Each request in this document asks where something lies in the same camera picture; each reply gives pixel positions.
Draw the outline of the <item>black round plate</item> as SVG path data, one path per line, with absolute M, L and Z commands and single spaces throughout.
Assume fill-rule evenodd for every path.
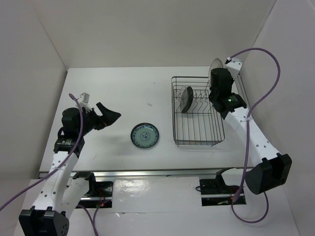
M 187 87 L 182 94 L 181 112 L 186 113 L 190 109 L 192 102 L 193 102 L 193 89 L 191 87 Z

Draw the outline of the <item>frosted square glass plate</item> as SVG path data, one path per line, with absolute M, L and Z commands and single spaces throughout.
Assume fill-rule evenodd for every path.
M 211 71 L 217 68 L 224 68 L 223 62 L 219 58 L 215 58 L 210 65 L 208 71 L 208 85 L 211 86 Z

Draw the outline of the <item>clear textured glass plate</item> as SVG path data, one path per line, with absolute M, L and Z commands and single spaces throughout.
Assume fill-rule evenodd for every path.
M 187 111 L 188 89 L 186 86 L 182 86 L 180 89 L 176 90 L 175 105 L 177 112 L 185 113 Z

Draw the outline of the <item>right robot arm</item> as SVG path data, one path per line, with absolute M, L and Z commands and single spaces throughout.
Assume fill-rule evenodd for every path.
M 265 137 L 240 95 L 232 92 L 233 78 L 226 68 L 210 71 L 209 100 L 222 119 L 236 132 L 243 144 L 249 139 L 253 168 L 245 173 L 249 190 L 258 195 L 285 184 L 292 160 L 281 154 Z

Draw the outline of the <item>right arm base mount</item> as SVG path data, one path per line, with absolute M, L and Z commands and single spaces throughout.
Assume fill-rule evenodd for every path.
M 228 206 L 238 190 L 236 185 L 226 185 L 216 178 L 200 179 L 195 190 L 201 194 L 202 206 Z

